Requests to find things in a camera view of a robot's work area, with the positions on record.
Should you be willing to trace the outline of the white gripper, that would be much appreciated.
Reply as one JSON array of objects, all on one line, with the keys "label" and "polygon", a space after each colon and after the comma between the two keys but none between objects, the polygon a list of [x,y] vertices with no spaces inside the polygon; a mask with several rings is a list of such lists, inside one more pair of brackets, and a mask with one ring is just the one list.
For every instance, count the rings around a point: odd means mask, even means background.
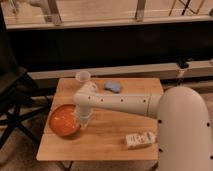
[{"label": "white gripper", "polygon": [[92,117],[92,109],[90,107],[76,106],[74,113],[78,121],[81,123],[81,129],[86,129],[89,125],[89,120]]}]

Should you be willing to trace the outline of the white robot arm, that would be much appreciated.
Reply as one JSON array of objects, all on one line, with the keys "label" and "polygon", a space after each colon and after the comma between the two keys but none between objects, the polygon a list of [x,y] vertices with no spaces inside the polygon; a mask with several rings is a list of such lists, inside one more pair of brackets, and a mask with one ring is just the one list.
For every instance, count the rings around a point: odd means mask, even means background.
[{"label": "white robot arm", "polygon": [[74,95],[80,123],[93,108],[143,115],[157,120],[158,171],[213,171],[213,129],[204,99],[176,86],[164,93],[102,94],[93,82]]}]

